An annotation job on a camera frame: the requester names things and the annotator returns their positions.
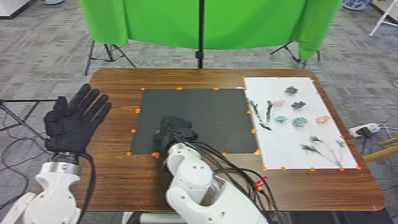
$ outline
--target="black glove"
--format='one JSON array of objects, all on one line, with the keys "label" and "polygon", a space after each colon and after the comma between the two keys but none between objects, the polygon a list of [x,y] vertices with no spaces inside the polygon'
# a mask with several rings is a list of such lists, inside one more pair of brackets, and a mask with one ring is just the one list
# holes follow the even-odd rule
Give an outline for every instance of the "black glove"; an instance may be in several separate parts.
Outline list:
[{"label": "black glove", "polygon": [[111,108],[108,95],[97,96],[99,90],[90,90],[90,85],[85,84],[69,103],[63,96],[56,99],[44,117],[49,136],[45,148],[53,152],[85,153],[90,137]]}]

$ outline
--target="black mat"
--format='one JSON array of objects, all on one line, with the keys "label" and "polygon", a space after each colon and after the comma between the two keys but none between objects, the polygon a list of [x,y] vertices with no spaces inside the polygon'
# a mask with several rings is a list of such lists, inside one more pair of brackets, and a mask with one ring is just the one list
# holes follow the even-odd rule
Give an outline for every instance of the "black mat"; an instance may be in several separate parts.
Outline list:
[{"label": "black mat", "polygon": [[141,94],[132,154],[152,152],[152,135],[163,116],[193,124],[198,141],[220,152],[252,153],[257,148],[243,90],[145,90]]}]

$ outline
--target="power strip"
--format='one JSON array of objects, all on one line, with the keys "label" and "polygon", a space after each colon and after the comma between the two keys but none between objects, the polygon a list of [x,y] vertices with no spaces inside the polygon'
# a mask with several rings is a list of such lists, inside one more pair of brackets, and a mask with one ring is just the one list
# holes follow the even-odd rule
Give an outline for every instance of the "power strip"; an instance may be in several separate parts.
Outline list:
[{"label": "power strip", "polygon": [[347,131],[349,131],[351,137],[360,137],[360,135],[356,134],[356,130],[363,127],[369,129],[371,133],[376,133],[379,131],[379,125],[376,123],[363,124],[363,125],[349,128]]}]

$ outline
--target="gray carpet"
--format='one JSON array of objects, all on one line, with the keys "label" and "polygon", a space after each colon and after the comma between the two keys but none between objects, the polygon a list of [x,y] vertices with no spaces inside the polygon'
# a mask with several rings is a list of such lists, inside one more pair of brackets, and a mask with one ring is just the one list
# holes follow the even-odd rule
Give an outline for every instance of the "gray carpet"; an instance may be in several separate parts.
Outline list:
[{"label": "gray carpet", "polygon": [[[367,37],[379,14],[371,8],[363,12],[339,10],[330,33],[321,46],[321,61],[308,60],[307,69],[317,75],[337,108],[346,127],[383,121],[398,113],[398,28],[381,25],[374,37]],[[0,98],[51,99],[70,96],[83,77],[90,37],[76,0],[47,7],[35,2],[28,10],[10,21],[0,21]],[[193,50],[168,48],[131,42],[124,52],[141,68],[193,68]],[[205,51],[207,68],[294,68],[287,53],[268,55],[275,48],[237,51]],[[102,53],[97,45],[95,54]],[[90,73],[100,67],[127,67],[120,59],[115,63],[93,62]],[[17,113],[26,112],[24,105],[8,104]],[[42,115],[49,104],[38,107],[29,124],[42,131]],[[398,127],[398,118],[387,123]],[[10,131],[17,137],[31,136],[22,128]],[[387,138],[385,132],[376,140]],[[12,138],[0,133],[0,152]],[[367,144],[363,154],[379,150]],[[6,164],[40,153],[31,141],[17,143],[6,153]],[[42,155],[17,166],[29,183]],[[385,190],[385,207],[398,223],[398,155],[367,163],[379,188]],[[21,191],[22,179],[10,172],[0,172],[0,204]],[[0,211],[0,218],[8,207]],[[118,223],[120,214],[88,214],[85,223]]]}]

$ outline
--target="white paper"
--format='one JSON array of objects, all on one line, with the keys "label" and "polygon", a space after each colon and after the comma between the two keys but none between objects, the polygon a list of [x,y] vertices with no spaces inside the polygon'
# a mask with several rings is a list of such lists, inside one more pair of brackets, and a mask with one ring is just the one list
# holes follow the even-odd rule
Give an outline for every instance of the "white paper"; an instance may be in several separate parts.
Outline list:
[{"label": "white paper", "polygon": [[[294,95],[284,92],[289,86],[298,89]],[[344,143],[344,139],[340,138],[331,116],[315,93],[312,80],[308,78],[244,78],[244,88],[246,99],[259,105],[259,116],[264,122],[268,101],[285,101],[280,107],[271,108],[268,122],[271,131],[259,126],[259,120],[252,113],[255,137],[266,169],[280,169],[282,167],[285,169],[337,169],[335,160],[342,168],[355,168],[356,162],[347,146],[344,144],[340,148],[337,144],[337,141]],[[291,104],[298,101],[305,102],[305,106],[294,110]],[[287,117],[284,124],[273,120],[280,115]],[[315,123],[315,118],[321,116],[330,117],[324,124]],[[294,127],[291,124],[296,117],[307,119],[303,127]],[[308,141],[310,136],[314,136],[323,143],[312,143]],[[301,145],[314,146],[328,159],[324,159],[317,153],[301,150]]]}]

